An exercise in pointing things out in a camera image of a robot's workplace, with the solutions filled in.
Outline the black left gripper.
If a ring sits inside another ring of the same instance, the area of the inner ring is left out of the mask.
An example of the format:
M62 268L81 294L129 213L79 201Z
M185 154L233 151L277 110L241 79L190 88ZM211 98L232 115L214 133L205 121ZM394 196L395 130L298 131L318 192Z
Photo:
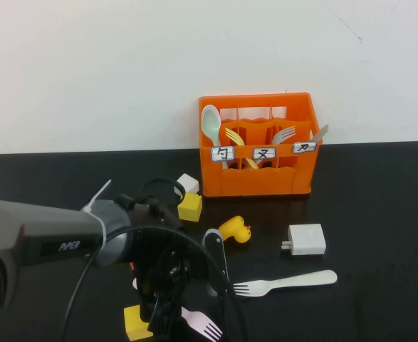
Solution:
M122 196L134 231L127 233L130 262L140 296L140 318L155 338L168 338L181 316L184 291L193 281L209 280L206 249L192 239L168 208L149 196Z

